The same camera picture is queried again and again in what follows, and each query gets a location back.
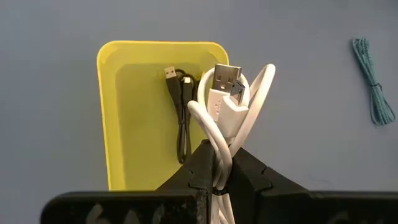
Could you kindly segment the blue-grey table mat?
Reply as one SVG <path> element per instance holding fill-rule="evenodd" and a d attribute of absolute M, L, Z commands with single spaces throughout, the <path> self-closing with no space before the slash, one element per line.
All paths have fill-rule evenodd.
<path fill-rule="evenodd" d="M 0 224 L 106 190 L 112 40 L 205 40 L 277 72 L 245 148 L 308 189 L 398 190 L 398 0 L 0 0 Z"/>

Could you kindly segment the yellow plastic bin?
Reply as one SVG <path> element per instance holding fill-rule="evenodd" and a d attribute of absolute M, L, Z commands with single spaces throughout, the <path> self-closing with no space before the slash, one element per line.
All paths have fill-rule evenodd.
<path fill-rule="evenodd" d="M 177 115 L 164 70 L 195 78 L 228 63 L 215 42 L 114 40 L 97 54 L 110 190 L 154 190 L 180 168 Z"/>

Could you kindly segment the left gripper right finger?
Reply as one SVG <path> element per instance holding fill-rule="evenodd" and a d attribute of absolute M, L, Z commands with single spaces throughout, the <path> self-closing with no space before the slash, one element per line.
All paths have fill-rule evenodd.
<path fill-rule="evenodd" d="M 398 224 L 398 192 L 309 190 L 243 148 L 228 192 L 236 224 Z"/>

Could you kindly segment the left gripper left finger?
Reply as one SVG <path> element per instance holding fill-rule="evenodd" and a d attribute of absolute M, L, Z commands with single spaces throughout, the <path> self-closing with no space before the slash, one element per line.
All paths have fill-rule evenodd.
<path fill-rule="evenodd" d="M 40 224 L 210 224 L 214 158 L 204 140 L 155 190 L 60 194 L 43 207 Z"/>

